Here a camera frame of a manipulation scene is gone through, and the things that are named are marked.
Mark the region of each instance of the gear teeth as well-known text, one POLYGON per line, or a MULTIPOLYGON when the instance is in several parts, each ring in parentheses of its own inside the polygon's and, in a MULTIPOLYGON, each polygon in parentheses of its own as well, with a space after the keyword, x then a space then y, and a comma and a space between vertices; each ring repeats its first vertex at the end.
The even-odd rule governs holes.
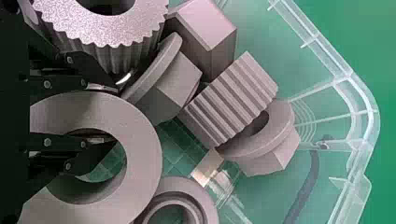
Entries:
MULTIPOLYGON (((140 64, 141 60, 147 59, 147 57, 156 50, 163 32, 165 16, 168 11, 167 0, 158 1, 157 6, 151 4, 151 8, 155 8, 156 10, 156 12, 153 13, 152 20, 158 23, 154 23, 153 21, 150 22, 148 27, 151 30, 141 30, 143 35, 141 38, 131 37, 134 38, 131 39, 131 41, 123 38, 117 46, 110 46, 110 44, 103 45, 101 43, 98 45, 98 43, 94 41, 90 43, 90 39, 84 35, 80 36, 81 38, 75 38, 77 35, 73 34, 73 29, 65 25, 72 21, 70 16, 75 14, 64 13, 64 8, 59 9, 59 11, 54 10, 53 7, 55 6, 63 6, 59 5, 60 3, 54 5, 50 3, 49 0, 36 1, 37 3, 34 3, 34 9, 37 17, 45 24, 44 28, 48 30, 48 37, 55 46, 65 52, 84 51, 92 55, 107 73, 113 74, 126 74, 130 72, 140 64), (60 20, 59 17, 66 17, 66 19, 63 21, 60 20)), ((74 3, 71 4, 68 0, 62 1, 66 2, 69 7, 75 6, 74 3)))

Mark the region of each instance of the green surface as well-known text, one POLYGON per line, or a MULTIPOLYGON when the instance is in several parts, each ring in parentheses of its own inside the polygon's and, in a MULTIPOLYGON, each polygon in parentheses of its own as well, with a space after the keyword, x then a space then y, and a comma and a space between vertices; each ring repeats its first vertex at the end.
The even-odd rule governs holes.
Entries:
POLYGON ((396 202, 396 1, 296 0, 373 93, 381 133, 366 175, 373 184, 361 223, 393 223, 396 202))
MULTIPOLYGON (((396 49, 392 40, 396 38, 395 33, 390 32, 394 29, 385 25, 391 19, 380 16, 385 10, 383 6, 373 8, 373 3, 366 0, 298 0, 297 3, 366 82, 380 106, 382 134, 367 171, 374 186, 361 223, 390 220, 392 203, 396 201, 390 197, 394 194, 391 184, 395 183, 395 179, 384 171, 394 169, 389 144, 390 127, 394 122, 389 115, 395 105, 390 103, 389 93, 391 85, 396 84, 390 69, 395 61, 392 51, 396 49)), ((309 48, 300 49, 301 39, 283 19, 274 10, 266 11, 268 6, 267 1, 257 0, 228 1, 224 5, 225 14, 239 28, 236 57, 248 50, 278 83, 277 97, 290 97, 331 78, 330 72, 309 48)), ((327 89, 296 104, 306 104, 306 108, 315 114, 315 119, 325 119, 348 112, 345 103, 337 97, 333 89, 327 89), (329 100, 323 99, 331 99, 335 104, 328 104, 329 100)), ((320 123, 312 140, 318 141, 326 134, 343 139, 349 124, 349 118, 320 123)), ((205 155, 205 149, 177 120, 166 122, 156 130, 163 147, 163 175, 189 175, 205 155)), ((302 138, 309 140, 309 135, 302 138)), ((298 151, 285 172, 253 178, 246 178, 233 164, 225 163, 218 175, 223 182, 214 178, 206 188, 219 209, 220 222, 281 223, 310 169, 309 153, 298 151)), ((329 176, 346 177, 348 156, 347 152, 319 152, 318 181, 298 216, 298 223, 310 223, 309 220, 325 223, 328 220, 339 194, 329 176)), ((108 173, 114 174, 117 169, 120 169, 120 164, 111 168, 110 172, 93 173, 96 176, 92 178, 98 179, 99 174, 102 174, 100 178, 107 178, 108 173)))

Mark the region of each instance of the screw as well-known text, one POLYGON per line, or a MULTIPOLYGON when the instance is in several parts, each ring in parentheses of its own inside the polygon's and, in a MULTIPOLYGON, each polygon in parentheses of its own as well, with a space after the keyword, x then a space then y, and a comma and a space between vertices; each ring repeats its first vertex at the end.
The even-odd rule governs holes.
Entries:
POLYGON ((72 164, 70 162, 68 162, 64 167, 65 170, 70 170, 71 168, 72 168, 72 164))
POLYGON ((44 147, 50 147, 52 141, 49 138, 44 139, 44 147))
POLYGON ((48 80, 44 81, 44 88, 46 89, 50 89, 51 88, 51 84, 48 80))
POLYGON ((74 63, 72 57, 67 57, 66 60, 68 63, 74 63))
POLYGON ((87 82, 86 82, 84 79, 82 79, 82 80, 81 80, 81 86, 84 87, 84 86, 86 86, 86 85, 87 85, 87 82))

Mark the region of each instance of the gray metal part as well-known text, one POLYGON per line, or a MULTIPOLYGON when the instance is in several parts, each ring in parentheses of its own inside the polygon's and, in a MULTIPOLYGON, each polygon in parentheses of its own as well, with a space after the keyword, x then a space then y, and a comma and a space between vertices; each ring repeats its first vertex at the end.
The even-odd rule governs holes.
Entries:
POLYGON ((179 205, 183 207, 183 223, 185 224, 203 224, 205 221, 204 214, 199 208, 199 204, 194 204, 188 198, 182 196, 167 196, 165 193, 165 195, 160 195, 153 199, 150 205, 146 208, 148 212, 144 217, 142 217, 142 220, 137 218, 134 221, 134 224, 149 224, 149 221, 154 214, 168 205, 179 205))
POLYGON ((114 16, 90 12, 76 0, 35 0, 33 8, 58 48, 85 51, 106 72, 122 74, 156 49, 168 4, 135 0, 131 9, 114 16))
POLYGON ((136 107, 154 126, 173 119, 195 94, 201 75, 202 72, 179 52, 136 107))
POLYGON ((218 148, 225 160, 250 161, 274 150, 289 136, 294 129, 295 119, 291 105, 274 100, 265 111, 268 112, 269 120, 258 133, 246 135, 244 132, 249 132, 249 129, 245 129, 218 148))
POLYGON ((300 136, 293 128, 286 139, 274 150, 250 161, 238 161, 246 176, 269 175, 286 169, 291 157, 300 144, 300 136))
POLYGON ((157 188, 155 196, 166 195, 168 193, 182 193, 192 197, 198 203, 198 206, 201 209, 202 215, 204 217, 204 221, 199 224, 219 223, 218 210, 214 202, 205 189, 202 188, 197 182, 180 176, 164 177, 157 188))
POLYGON ((203 71, 203 81, 214 80, 233 62, 236 27, 211 0, 171 8, 163 35, 172 32, 183 37, 181 51, 203 71))
POLYGON ((276 96, 277 85, 244 53, 177 116, 211 149, 245 129, 276 96))
POLYGON ((136 104, 157 81, 165 74, 166 69, 179 53, 183 40, 177 33, 165 38, 160 44, 160 52, 145 73, 132 85, 125 87, 121 98, 136 104))
POLYGON ((63 182, 67 175, 60 175, 55 181, 59 188, 53 183, 49 187, 62 195, 67 186, 62 183, 71 185, 64 189, 71 194, 63 195, 71 203, 44 188, 25 204, 20 223, 130 223, 149 204, 161 178, 162 150, 149 120, 133 105, 101 92, 65 93, 31 106, 30 121, 31 132, 65 134, 91 128, 110 133, 123 145, 127 166, 95 192, 90 192, 91 183, 72 176, 63 182))

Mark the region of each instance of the ridged metal block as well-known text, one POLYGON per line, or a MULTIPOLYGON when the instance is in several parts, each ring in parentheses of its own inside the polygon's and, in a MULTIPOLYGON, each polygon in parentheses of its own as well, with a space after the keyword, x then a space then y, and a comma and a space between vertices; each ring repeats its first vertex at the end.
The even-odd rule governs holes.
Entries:
POLYGON ((277 85, 248 53, 233 62, 178 115, 211 149, 233 138, 272 102, 277 85))

